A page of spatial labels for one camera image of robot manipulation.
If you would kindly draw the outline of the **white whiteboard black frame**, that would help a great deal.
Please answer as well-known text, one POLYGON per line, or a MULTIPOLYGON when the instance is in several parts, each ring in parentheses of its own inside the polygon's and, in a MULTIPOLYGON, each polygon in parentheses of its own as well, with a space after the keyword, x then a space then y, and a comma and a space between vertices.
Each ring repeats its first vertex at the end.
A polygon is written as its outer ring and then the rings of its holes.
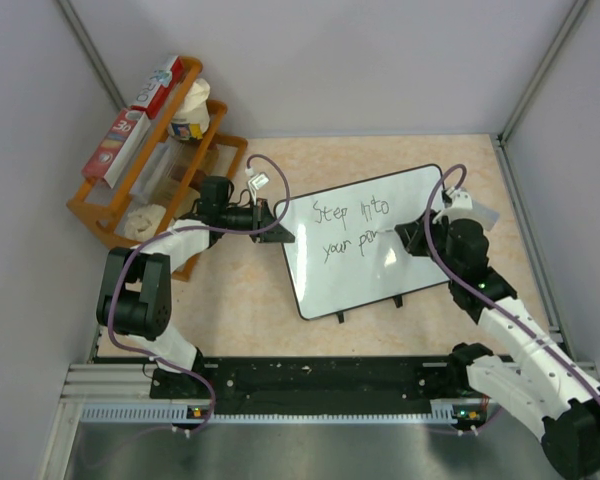
POLYGON ((274 212, 295 236, 283 252, 299 315, 314 320, 430 288, 448 278, 428 257, 409 255, 398 235, 377 235, 420 218, 442 170, 423 165, 280 201, 274 212))

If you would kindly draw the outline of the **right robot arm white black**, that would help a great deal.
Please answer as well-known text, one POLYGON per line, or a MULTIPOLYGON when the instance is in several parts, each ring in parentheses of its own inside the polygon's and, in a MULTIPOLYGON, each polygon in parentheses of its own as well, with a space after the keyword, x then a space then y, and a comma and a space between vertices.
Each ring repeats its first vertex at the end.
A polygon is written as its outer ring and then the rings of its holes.
POLYGON ((454 303, 505 347, 507 366, 482 344, 459 344, 446 380, 456 394, 494 399, 539 441, 565 479, 600 471, 600 382, 539 326, 516 290, 489 264, 487 231, 497 214, 429 210, 394 230, 407 253, 428 257, 448 275, 454 303))

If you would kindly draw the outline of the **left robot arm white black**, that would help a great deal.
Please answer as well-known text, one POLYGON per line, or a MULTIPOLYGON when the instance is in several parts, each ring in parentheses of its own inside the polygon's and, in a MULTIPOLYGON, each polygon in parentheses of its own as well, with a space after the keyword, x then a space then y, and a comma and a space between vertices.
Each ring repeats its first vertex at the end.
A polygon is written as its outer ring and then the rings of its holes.
POLYGON ((209 176, 191 212, 165 232, 134 248, 113 248, 107 256, 96 307, 98 323, 115 336, 131 338, 137 343, 133 352, 173 372, 172 384, 185 396, 200 394, 207 374, 199 350, 170 323, 171 275, 227 233, 247 235, 255 243, 294 242, 268 201, 257 196, 268 181, 264 173, 251 173, 249 200, 240 206, 230 200, 233 183, 228 178, 209 176))

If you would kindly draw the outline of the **grey whiteboard eraser block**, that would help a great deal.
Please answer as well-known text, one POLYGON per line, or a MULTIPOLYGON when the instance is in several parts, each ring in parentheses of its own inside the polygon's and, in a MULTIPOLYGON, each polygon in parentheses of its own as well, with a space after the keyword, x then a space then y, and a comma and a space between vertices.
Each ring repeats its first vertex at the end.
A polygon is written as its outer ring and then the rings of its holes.
POLYGON ((480 223, 484 230, 491 231, 500 218, 500 214, 475 200, 472 201, 472 212, 475 220, 480 223))

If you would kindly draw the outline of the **clear box of brown items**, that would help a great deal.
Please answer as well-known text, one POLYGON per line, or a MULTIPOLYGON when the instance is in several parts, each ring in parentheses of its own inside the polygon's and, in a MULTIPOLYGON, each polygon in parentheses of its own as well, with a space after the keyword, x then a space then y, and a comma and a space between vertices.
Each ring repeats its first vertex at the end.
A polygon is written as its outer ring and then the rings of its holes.
MULTIPOLYGON (((143 205, 158 204, 168 208, 199 149, 198 142, 180 142, 169 137, 154 148, 142 172, 131 187, 130 195, 143 205)), ((173 214, 177 219, 192 209, 200 196, 199 187, 210 175, 219 159, 219 150, 212 144, 186 187, 186 194, 173 214)))

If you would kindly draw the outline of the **red white wrap box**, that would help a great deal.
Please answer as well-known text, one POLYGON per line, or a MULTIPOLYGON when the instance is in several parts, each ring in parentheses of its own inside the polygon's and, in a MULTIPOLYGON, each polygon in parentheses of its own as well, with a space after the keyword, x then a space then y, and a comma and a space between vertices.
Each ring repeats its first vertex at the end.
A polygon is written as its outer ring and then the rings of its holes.
POLYGON ((145 112, 122 109, 82 168, 89 181, 113 188, 148 132, 150 121, 145 112))

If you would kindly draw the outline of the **red white foil box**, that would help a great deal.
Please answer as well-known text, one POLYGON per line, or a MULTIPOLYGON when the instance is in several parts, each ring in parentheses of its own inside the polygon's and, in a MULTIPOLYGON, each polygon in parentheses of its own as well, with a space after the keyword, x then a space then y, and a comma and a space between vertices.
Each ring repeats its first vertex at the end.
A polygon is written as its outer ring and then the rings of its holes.
POLYGON ((140 90, 130 102, 129 108, 145 113, 149 119, 154 119, 174 87, 180 82, 184 71, 180 56, 166 57, 145 78, 140 90))

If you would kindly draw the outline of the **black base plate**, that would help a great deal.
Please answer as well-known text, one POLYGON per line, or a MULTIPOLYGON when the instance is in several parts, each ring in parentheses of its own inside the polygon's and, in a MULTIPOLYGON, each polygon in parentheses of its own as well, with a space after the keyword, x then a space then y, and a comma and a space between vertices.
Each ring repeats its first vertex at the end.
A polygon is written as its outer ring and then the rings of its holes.
POLYGON ((206 357, 200 375, 215 412, 423 413, 435 400, 484 406, 457 386, 440 356, 206 357))

